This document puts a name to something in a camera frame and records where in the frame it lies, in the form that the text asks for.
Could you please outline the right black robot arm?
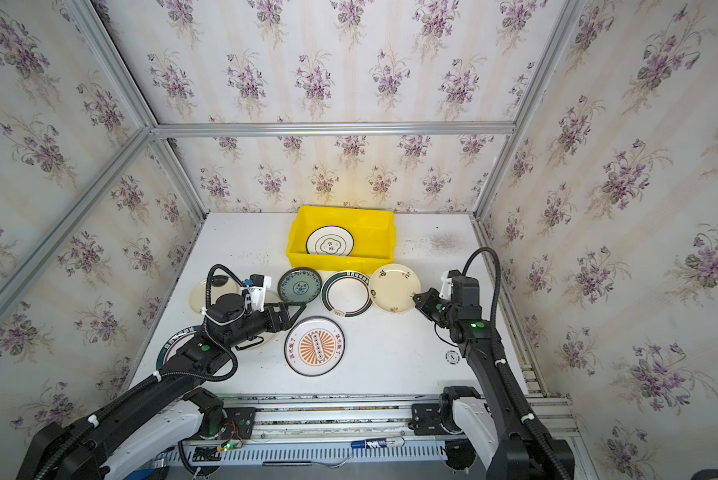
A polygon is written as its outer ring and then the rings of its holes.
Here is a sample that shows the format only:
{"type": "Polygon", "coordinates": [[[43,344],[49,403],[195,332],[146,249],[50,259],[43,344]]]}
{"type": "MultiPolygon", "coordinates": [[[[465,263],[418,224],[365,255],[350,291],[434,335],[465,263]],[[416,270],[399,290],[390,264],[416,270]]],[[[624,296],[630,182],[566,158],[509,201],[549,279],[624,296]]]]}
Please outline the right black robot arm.
{"type": "Polygon", "coordinates": [[[448,331],[473,371],[481,392],[453,386],[440,396],[441,424],[464,434],[488,479],[573,479],[569,443],[553,437],[527,400],[508,363],[496,328],[497,302],[483,316],[479,282],[458,270],[444,274],[442,289],[414,296],[416,309],[448,331]]]}

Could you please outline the white plate black cloud outline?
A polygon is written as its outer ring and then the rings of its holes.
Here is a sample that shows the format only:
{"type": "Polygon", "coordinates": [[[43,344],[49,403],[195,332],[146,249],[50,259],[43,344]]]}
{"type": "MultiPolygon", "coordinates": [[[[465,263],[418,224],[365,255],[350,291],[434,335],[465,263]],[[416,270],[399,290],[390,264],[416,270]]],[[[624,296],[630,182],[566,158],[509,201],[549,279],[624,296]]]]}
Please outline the white plate black cloud outline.
{"type": "Polygon", "coordinates": [[[355,247],[354,236],[339,226],[324,226],[313,231],[306,241],[311,255],[349,256],[355,247]]]}

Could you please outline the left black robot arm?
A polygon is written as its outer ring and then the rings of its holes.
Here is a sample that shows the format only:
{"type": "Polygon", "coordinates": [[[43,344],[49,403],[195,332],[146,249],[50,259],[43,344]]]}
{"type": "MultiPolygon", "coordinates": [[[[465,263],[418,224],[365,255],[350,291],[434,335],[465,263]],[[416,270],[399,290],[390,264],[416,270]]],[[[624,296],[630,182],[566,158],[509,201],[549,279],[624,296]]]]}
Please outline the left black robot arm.
{"type": "Polygon", "coordinates": [[[123,479],[166,448],[201,433],[213,437],[223,421],[223,403],[203,388],[234,376],[241,342],[264,331],[292,328],[305,304],[247,310],[238,294],[210,306],[224,313],[202,327],[160,369],[113,401],[66,427],[51,422],[36,433],[17,474],[20,479],[123,479]]]}

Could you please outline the cream floral plate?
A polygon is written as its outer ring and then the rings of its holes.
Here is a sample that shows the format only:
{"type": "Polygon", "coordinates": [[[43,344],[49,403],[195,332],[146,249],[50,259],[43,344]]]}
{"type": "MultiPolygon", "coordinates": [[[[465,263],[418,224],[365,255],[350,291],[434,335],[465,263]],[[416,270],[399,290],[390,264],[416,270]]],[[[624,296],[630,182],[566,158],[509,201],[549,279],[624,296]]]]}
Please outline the cream floral plate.
{"type": "Polygon", "coordinates": [[[421,293],[421,281],[409,267],[388,264],[370,277],[370,297],[380,309],[404,313],[415,308],[414,296],[421,293]]]}

